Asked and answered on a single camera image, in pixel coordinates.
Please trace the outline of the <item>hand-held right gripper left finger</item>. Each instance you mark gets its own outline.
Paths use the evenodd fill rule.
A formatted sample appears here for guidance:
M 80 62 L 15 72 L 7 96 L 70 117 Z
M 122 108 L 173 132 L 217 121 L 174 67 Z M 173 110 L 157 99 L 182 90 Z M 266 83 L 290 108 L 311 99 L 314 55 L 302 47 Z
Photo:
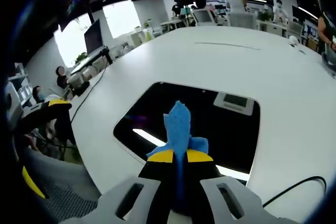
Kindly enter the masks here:
M 138 176 L 104 193 L 96 209 L 62 223 L 167 223 L 174 197 L 172 151 L 149 158 Z

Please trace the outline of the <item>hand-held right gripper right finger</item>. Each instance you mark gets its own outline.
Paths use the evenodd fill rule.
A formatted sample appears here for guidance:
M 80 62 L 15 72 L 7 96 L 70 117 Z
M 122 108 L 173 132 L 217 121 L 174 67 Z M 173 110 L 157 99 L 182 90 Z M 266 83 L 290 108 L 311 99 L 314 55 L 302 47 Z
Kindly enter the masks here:
M 223 176 L 207 154 L 188 150 L 185 192 L 193 223 L 295 223 L 266 211 L 259 196 Z

